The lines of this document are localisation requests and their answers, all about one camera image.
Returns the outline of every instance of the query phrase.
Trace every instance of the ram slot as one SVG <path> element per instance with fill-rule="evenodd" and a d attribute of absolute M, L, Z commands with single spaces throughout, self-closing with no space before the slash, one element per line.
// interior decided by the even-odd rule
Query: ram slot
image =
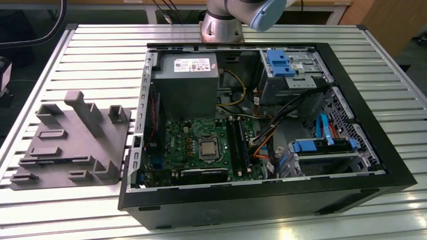
<path fill-rule="evenodd" d="M 235 118 L 227 120 L 227 137 L 231 153 L 233 173 L 237 177 L 239 177 L 247 173 L 247 162 L 250 162 L 250 156 L 242 124 Z"/>

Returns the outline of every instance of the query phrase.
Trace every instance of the power supply label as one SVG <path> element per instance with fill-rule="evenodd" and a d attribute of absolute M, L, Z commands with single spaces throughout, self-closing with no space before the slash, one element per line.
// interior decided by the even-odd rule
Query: power supply label
<path fill-rule="evenodd" d="M 174 61 L 174 72 L 210 72 L 211 64 L 209 58 L 187 58 Z"/>

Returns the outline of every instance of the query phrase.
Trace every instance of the cpu socket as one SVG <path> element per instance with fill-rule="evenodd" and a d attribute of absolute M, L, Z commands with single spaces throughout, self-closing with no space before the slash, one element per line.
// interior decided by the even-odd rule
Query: cpu socket
<path fill-rule="evenodd" d="M 221 158 L 219 139 L 217 137 L 199 138 L 199 159 L 207 164 Z"/>

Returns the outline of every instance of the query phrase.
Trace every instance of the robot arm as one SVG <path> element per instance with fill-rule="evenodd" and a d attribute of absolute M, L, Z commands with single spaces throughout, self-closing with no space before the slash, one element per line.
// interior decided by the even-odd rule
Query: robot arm
<path fill-rule="evenodd" d="M 287 0 L 209 0 L 202 25 L 205 42 L 242 40 L 242 22 L 257 31 L 269 30 L 283 14 Z"/>

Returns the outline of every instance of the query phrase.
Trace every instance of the slotted metal surface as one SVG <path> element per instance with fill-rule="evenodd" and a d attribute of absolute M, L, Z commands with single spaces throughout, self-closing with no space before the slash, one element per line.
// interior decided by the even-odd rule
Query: slotted metal surface
<path fill-rule="evenodd" d="M 196 25 L 80 25 L 63 35 L 0 150 L 0 238 L 426 238 L 426 98 L 371 34 L 355 26 L 315 25 L 275 26 L 265 33 L 246 27 L 243 32 L 246 42 L 330 43 L 418 185 L 341 214 L 162 231 L 148 231 L 126 212 L 118 211 L 119 184 L 12 191 L 10 179 L 40 123 L 35 117 L 40 104 L 56 103 L 68 109 L 62 103 L 67 90 L 82 90 L 99 108 L 112 104 L 132 108 L 135 119 L 147 43 L 200 41 Z"/>

